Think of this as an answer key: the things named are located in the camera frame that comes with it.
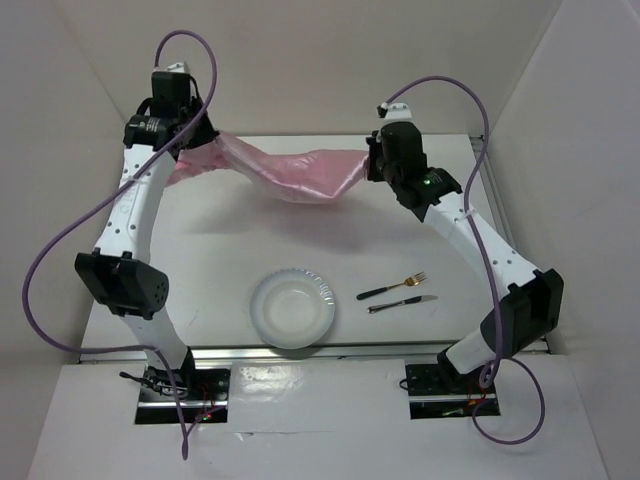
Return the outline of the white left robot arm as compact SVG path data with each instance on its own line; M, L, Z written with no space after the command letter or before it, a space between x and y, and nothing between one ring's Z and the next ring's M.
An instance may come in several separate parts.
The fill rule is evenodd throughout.
M151 264L151 237L180 151L212 138L214 130L197 115L203 102L185 64L154 71L151 86L151 97L125 125L124 191L93 250L78 254L74 268L94 300L147 346L149 381L184 399L197 387L195 361L165 307L169 279Z

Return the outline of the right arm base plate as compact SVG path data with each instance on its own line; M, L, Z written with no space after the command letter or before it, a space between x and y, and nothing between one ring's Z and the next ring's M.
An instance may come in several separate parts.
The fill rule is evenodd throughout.
M407 364L405 377L398 382L408 395L412 420L451 419L482 416L500 416L496 388L483 388L479 384L478 368L457 379L444 380L436 364Z

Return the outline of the pink satin rose cloth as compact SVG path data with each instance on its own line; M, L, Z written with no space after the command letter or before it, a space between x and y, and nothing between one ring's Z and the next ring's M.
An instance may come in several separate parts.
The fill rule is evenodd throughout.
M169 177L181 181L230 170L246 177L266 195L289 203L329 204L339 200L368 173L368 153L319 149L298 154L269 154L222 133L215 140L180 153Z

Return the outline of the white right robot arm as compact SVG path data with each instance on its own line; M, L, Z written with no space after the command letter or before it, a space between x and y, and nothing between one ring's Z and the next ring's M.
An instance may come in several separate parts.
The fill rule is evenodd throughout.
M460 391L487 363L509 359L557 327L564 281L517 253L472 206L443 168L431 167L410 121L384 125L366 140L367 175L387 183L397 201L439 233L489 284L493 307L479 327L437 357L436 379Z

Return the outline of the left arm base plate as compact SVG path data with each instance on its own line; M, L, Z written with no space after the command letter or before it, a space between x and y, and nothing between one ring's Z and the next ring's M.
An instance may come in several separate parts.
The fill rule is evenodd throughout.
M135 423L137 425L178 424L173 390L168 382L157 380L150 371L131 375L121 371L123 379L140 386ZM198 369L190 388L178 386L185 423L226 423L231 370L229 367Z

